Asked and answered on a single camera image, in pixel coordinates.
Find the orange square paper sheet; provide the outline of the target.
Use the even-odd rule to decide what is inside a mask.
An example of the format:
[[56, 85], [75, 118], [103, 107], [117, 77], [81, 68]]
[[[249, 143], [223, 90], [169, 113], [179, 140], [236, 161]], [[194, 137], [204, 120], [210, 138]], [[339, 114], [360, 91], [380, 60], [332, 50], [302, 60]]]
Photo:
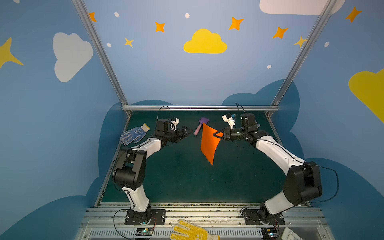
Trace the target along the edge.
[[214, 164], [215, 152], [221, 141], [221, 139], [213, 136], [213, 133], [217, 131], [218, 130], [209, 127], [207, 124], [203, 124], [201, 152], [205, 155], [211, 165]]

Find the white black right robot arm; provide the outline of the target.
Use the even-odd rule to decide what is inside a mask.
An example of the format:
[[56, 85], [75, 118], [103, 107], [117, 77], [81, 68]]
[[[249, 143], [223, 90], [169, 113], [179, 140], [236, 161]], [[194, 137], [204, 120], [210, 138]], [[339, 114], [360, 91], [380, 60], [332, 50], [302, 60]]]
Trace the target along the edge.
[[320, 167], [296, 157], [266, 131], [260, 130], [253, 114], [241, 114], [240, 128], [235, 127], [232, 114], [225, 114], [222, 119], [228, 126], [214, 133], [214, 137], [225, 141], [247, 141], [268, 156], [286, 175], [283, 190], [260, 204], [258, 221], [272, 223], [282, 212], [323, 194]]

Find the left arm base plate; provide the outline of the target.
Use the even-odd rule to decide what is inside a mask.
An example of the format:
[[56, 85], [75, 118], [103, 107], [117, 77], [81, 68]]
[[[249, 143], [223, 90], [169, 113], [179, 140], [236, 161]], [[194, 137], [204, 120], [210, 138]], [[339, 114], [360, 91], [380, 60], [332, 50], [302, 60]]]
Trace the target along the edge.
[[124, 224], [127, 226], [154, 226], [164, 225], [166, 217], [165, 209], [155, 209], [145, 212], [137, 212], [134, 210], [129, 210], [125, 217]]

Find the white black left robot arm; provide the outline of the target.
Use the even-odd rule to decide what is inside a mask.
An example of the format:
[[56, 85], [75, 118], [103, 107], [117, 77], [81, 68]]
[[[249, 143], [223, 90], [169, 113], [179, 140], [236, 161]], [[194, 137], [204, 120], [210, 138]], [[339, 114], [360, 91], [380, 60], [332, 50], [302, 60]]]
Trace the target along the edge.
[[167, 143], [176, 143], [193, 132], [185, 126], [179, 128], [178, 124], [179, 119], [174, 117], [157, 120], [154, 134], [140, 145], [129, 148], [125, 156], [117, 160], [113, 170], [113, 182], [126, 194], [131, 204], [126, 224], [153, 224], [155, 216], [143, 187], [147, 160], [163, 149]]

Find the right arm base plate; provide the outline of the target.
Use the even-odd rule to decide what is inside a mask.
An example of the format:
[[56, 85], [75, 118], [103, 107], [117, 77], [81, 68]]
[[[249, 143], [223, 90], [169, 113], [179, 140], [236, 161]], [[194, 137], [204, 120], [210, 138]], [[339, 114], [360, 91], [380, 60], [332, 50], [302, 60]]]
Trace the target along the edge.
[[242, 208], [240, 210], [241, 216], [244, 218], [246, 225], [285, 225], [284, 216], [279, 213], [270, 215], [258, 209]]

